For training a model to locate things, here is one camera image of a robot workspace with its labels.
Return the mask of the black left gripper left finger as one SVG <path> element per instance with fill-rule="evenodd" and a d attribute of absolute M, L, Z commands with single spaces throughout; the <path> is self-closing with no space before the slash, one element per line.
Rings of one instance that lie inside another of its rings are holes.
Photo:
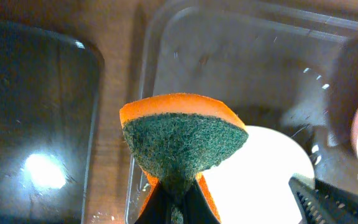
<path fill-rule="evenodd" d="M 184 224 L 220 224 L 196 180 L 192 182 L 184 196 L 177 200 L 162 187 L 161 183 L 158 183 L 135 224 L 169 224 L 173 207 L 178 208 L 183 215 Z"/>

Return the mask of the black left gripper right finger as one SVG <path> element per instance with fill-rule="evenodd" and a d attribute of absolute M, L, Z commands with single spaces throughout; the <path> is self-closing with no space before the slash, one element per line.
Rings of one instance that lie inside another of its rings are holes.
<path fill-rule="evenodd" d="M 358 195 L 317 181 L 312 189 L 292 177 L 289 186 L 307 224 L 358 224 Z"/>

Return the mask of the white plate with ketchup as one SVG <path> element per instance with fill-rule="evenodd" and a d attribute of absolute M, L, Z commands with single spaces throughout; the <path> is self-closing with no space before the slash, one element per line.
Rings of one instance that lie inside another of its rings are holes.
<path fill-rule="evenodd" d="M 203 172 L 221 223 L 299 223 L 289 180 L 314 188 L 305 150 L 273 129 L 248 126 L 249 138 L 230 158 Z"/>

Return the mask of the orange green scrub sponge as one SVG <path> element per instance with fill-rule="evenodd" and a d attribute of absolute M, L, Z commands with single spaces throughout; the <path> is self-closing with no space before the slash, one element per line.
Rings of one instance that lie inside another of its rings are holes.
<path fill-rule="evenodd" d="M 124 140 L 136 163 L 151 179 L 152 192 L 161 183 L 177 200 L 196 180 L 219 220 L 200 176 L 245 144 L 249 135 L 242 120 L 222 101 L 191 93 L 134 101 L 120 109 L 119 117 Z M 171 223 L 183 223 L 179 209 L 173 207 L 172 212 Z"/>

